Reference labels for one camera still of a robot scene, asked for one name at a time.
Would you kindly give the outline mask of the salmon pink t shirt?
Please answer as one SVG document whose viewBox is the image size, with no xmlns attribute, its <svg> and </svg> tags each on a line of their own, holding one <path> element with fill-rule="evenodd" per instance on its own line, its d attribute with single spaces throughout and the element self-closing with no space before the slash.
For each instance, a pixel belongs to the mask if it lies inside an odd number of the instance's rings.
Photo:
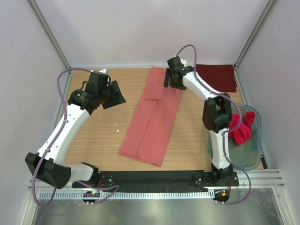
<svg viewBox="0 0 300 225">
<path fill-rule="evenodd" d="M 152 67 L 119 154 L 161 166 L 183 92 L 164 87 L 166 70 Z"/>
</svg>

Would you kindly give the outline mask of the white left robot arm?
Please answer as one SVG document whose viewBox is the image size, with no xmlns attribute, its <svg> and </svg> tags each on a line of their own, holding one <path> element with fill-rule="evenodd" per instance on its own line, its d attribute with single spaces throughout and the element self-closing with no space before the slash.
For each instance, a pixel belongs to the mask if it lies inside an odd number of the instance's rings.
<svg viewBox="0 0 300 225">
<path fill-rule="evenodd" d="M 30 172 L 44 183 L 62 189 L 68 182 L 73 187 L 96 187 L 100 181 L 97 167 L 81 163 L 64 166 L 66 152 L 80 127 L 99 107 L 104 109 L 125 103 L 117 81 L 112 81 L 107 69 L 90 71 L 87 81 L 73 91 L 64 114 L 48 140 L 36 154 L 28 153 L 25 162 Z"/>
</svg>

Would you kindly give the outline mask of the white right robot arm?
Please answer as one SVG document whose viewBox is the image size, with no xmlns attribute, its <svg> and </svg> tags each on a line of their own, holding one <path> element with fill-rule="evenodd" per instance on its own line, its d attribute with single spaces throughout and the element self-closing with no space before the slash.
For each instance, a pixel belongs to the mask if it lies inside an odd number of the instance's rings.
<svg viewBox="0 0 300 225">
<path fill-rule="evenodd" d="M 204 102 L 202 122 L 210 133 L 212 144 L 211 180 L 221 186 L 233 174 L 229 157 L 228 131 L 232 120 L 230 96 L 208 85 L 192 66 L 186 66 L 178 56 L 167 61 L 164 87 L 190 89 Z"/>
</svg>

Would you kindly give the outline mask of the folded dark red t shirt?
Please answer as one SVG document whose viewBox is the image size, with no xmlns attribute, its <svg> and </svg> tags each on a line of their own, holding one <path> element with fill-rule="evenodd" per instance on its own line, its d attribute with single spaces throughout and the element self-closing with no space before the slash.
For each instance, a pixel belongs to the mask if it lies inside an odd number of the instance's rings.
<svg viewBox="0 0 300 225">
<path fill-rule="evenodd" d="M 237 83 L 233 65 L 203 65 L 197 64 L 199 76 L 212 88 L 220 92 L 236 93 Z"/>
</svg>

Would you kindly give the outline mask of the magenta crumpled t shirt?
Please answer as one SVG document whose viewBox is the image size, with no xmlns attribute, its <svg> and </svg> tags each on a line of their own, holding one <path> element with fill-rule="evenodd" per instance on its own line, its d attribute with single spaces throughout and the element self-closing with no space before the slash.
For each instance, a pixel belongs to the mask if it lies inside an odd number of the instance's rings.
<svg viewBox="0 0 300 225">
<path fill-rule="evenodd" d="M 228 137 L 233 138 L 237 145 L 243 145 L 247 140 L 252 138 L 252 125 L 255 121 L 255 112 L 246 112 L 242 117 L 242 123 L 233 132 L 230 132 Z"/>
</svg>

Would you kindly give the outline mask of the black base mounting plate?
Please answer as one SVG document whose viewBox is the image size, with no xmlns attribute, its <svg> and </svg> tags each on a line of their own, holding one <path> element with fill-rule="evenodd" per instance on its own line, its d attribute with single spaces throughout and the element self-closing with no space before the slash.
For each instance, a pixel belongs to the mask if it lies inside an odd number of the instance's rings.
<svg viewBox="0 0 300 225">
<path fill-rule="evenodd" d="M 236 172 L 217 180 L 212 171 L 101 171 L 83 183 L 95 188 L 119 185 L 123 193 L 191 193 L 208 187 L 237 187 Z"/>
</svg>

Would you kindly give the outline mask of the teal transparent plastic basket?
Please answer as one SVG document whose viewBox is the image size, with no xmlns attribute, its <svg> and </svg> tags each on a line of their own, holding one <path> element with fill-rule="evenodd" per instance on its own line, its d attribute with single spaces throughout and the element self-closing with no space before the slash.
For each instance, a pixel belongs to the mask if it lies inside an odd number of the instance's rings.
<svg viewBox="0 0 300 225">
<path fill-rule="evenodd" d="M 255 112 L 255 121 L 252 125 L 252 138 L 247 140 L 243 145 L 237 145 L 233 138 L 229 138 L 229 133 L 225 134 L 227 140 L 226 148 L 223 150 L 223 130 L 218 133 L 214 131 L 209 132 L 208 139 L 208 153 L 212 158 L 212 164 L 217 169 L 227 168 L 229 164 L 238 165 L 246 171 L 255 169 L 261 161 L 261 117 L 257 110 L 248 105 L 238 105 L 237 110 L 232 105 L 232 121 L 230 122 L 230 129 L 235 128 L 238 122 L 242 120 L 246 112 Z"/>
</svg>

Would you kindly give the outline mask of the right aluminium corner post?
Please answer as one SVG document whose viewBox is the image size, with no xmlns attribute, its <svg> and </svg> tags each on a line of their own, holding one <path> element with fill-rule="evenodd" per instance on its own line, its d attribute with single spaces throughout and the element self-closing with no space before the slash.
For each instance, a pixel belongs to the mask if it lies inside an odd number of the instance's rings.
<svg viewBox="0 0 300 225">
<path fill-rule="evenodd" d="M 277 0 L 268 0 L 265 7 L 263 8 L 255 26 L 253 27 L 241 53 L 239 54 L 234 68 L 237 69 L 239 65 L 242 63 L 244 57 L 246 56 L 247 52 L 249 51 L 252 43 L 254 42 L 255 38 L 258 36 L 260 30 L 262 29 L 263 25 L 265 24 L 266 20 L 268 19 L 269 15 L 271 14 L 273 8 L 277 4 Z"/>
</svg>

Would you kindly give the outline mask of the aluminium corner post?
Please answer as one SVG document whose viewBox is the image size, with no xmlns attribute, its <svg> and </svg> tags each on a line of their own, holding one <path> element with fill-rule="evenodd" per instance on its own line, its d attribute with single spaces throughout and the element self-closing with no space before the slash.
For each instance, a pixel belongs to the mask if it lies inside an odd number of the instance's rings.
<svg viewBox="0 0 300 225">
<path fill-rule="evenodd" d="M 49 39 L 52 47 L 54 48 L 55 52 L 57 53 L 59 59 L 61 60 L 61 62 L 65 66 L 65 68 L 71 68 L 67 58 L 65 57 L 59 43 L 57 42 L 50 26 L 48 25 L 42 11 L 40 10 L 37 2 L 35 0 L 27 0 L 27 3 L 31 7 L 35 17 L 37 18 L 38 22 L 40 23 L 42 29 L 44 30 L 47 38 Z"/>
<path fill-rule="evenodd" d="M 244 57 L 246 56 L 247 52 L 249 51 L 252 43 L 254 42 L 255 38 L 258 36 L 260 30 L 262 29 L 263 25 L 265 24 L 266 20 L 268 19 L 269 15 L 271 14 L 273 8 L 277 4 L 277 0 L 268 0 L 265 7 L 263 8 L 255 26 L 253 27 L 241 53 L 239 54 L 234 68 L 237 69 L 239 65 L 242 63 Z"/>
</svg>

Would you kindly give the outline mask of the left aluminium corner post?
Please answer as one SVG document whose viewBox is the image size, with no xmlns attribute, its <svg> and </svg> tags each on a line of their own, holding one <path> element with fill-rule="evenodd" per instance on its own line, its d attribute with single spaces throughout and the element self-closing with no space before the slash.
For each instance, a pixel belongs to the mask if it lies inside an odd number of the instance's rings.
<svg viewBox="0 0 300 225">
<path fill-rule="evenodd" d="M 40 10 L 37 2 L 35 0 L 27 0 L 27 3 L 31 7 L 35 17 L 37 18 L 38 22 L 40 23 L 42 29 L 44 30 L 47 38 L 49 39 L 52 47 L 54 48 L 55 52 L 57 53 L 59 59 L 61 60 L 61 62 L 65 66 L 65 68 L 71 68 L 67 58 L 65 57 L 59 43 L 57 42 L 50 26 L 48 25 L 42 11 Z"/>
</svg>

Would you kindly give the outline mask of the aluminium front frame rail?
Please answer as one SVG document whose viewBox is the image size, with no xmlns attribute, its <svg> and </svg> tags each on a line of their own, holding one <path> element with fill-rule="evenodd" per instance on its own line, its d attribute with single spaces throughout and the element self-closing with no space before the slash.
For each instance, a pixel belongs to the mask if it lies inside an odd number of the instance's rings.
<svg viewBox="0 0 300 225">
<path fill-rule="evenodd" d="M 119 185 L 123 193 L 192 193 L 209 189 L 282 187 L 278 170 L 234 171 L 217 180 L 211 171 L 100 171 L 87 181 L 94 188 Z"/>
</svg>

